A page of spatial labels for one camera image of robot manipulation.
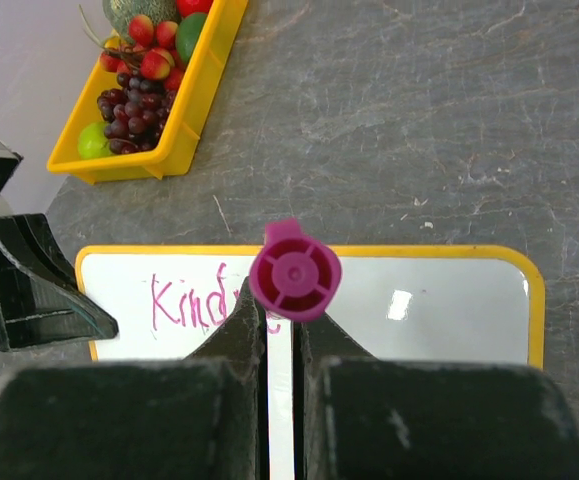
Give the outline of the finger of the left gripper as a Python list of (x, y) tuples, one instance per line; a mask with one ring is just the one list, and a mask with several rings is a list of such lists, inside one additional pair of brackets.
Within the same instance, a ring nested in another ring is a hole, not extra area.
[(0, 217), (0, 352), (117, 334), (116, 320), (78, 290), (45, 215)]

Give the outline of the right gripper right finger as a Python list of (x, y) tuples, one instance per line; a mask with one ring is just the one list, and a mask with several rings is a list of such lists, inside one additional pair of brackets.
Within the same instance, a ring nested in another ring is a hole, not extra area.
[(557, 385), (511, 364), (384, 360), (329, 317), (293, 328), (300, 479), (579, 479)]

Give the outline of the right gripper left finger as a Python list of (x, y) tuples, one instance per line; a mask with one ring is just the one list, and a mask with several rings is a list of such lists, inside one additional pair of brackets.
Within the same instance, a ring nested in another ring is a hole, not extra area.
[(0, 377), (0, 479), (262, 479), (265, 347), (243, 289), (185, 359), (13, 370)]

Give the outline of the yellow framed whiteboard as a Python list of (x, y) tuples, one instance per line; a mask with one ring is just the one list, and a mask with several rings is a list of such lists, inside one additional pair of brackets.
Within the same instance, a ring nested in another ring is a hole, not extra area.
[[(233, 311), (255, 245), (99, 245), (76, 258), (80, 290), (117, 322), (100, 361), (182, 359)], [(339, 246), (332, 319), (381, 359), (528, 364), (544, 359), (545, 286), (502, 246)]]

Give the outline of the pink capped whiteboard marker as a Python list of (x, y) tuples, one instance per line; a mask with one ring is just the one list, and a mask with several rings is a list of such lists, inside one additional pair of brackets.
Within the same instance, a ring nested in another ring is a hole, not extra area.
[(319, 319), (342, 279), (336, 253), (305, 234), (295, 218), (265, 226), (265, 241), (249, 271), (249, 289), (265, 308), (293, 322)]

